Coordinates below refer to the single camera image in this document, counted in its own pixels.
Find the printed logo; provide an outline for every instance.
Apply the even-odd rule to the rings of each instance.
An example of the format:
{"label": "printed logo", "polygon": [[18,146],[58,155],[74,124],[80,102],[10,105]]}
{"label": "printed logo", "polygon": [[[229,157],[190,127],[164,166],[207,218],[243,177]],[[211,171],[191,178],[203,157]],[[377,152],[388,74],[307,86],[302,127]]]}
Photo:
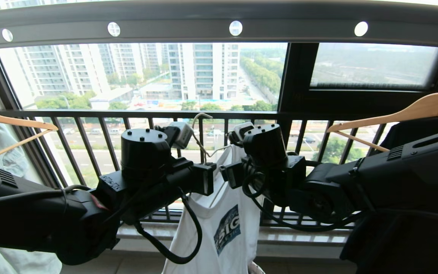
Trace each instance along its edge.
{"label": "printed logo", "polygon": [[219,226],[217,227],[216,234],[214,235],[217,255],[219,255],[224,247],[239,234],[241,234],[240,215],[238,205],[235,205],[224,215],[224,217],[222,217]]}

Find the floor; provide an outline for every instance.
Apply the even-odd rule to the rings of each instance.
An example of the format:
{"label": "floor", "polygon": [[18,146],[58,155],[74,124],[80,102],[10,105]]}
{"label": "floor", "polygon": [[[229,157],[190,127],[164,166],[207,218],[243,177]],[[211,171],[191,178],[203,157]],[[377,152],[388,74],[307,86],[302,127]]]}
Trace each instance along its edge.
{"label": "floor", "polygon": [[[64,266],[61,274],[159,274],[163,269],[161,255],[149,253],[109,252],[78,266]],[[356,265],[341,260],[299,260],[257,258],[254,260],[266,274],[354,274]]]}

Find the wooden hanger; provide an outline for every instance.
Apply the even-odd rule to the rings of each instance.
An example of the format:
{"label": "wooden hanger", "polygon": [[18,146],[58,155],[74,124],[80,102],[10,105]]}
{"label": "wooden hanger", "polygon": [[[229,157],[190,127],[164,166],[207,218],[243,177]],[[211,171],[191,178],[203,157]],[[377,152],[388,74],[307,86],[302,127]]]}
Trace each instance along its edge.
{"label": "wooden hanger", "polygon": [[356,138],[344,132],[340,132],[340,130],[359,128],[359,127],[378,125],[378,124],[386,124],[392,122],[401,122],[401,121],[407,121],[407,120],[413,120],[419,118],[428,118],[434,116],[438,116],[438,93],[424,96],[399,112],[390,115],[384,115],[384,116],[378,116],[373,118],[366,118],[366,119],[360,119],[360,120],[354,120],[354,121],[336,124],[331,126],[329,129],[327,129],[327,132],[336,132],[337,134],[361,142],[365,145],[368,145],[380,151],[389,151],[389,149],[377,146],[375,144]]}
{"label": "wooden hanger", "polygon": [[42,128],[42,129],[46,129],[43,132],[40,132],[36,135],[33,135],[27,139],[22,140],[21,142],[17,142],[16,144],[13,144],[10,147],[6,147],[5,149],[2,149],[0,151],[0,155],[2,153],[5,153],[7,151],[10,151],[11,149],[18,147],[20,145],[26,144],[27,142],[34,140],[40,136],[43,136],[45,134],[47,134],[50,131],[53,130],[58,130],[58,127],[56,127],[53,124],[49,124],[49,123],[43,123],[43,122],[38,122],[38,121],[33,121],[33,120],[25,120],[25,119],[17,119],[17,118],[11,118],[11,117],[6,117],[6,116],[1,116],[0,115],[0,123],[5,123],[5,124],[10,124],[10,125],[15,125],[15,126],[23,126],[23,127],[34,127],[34,128]]}

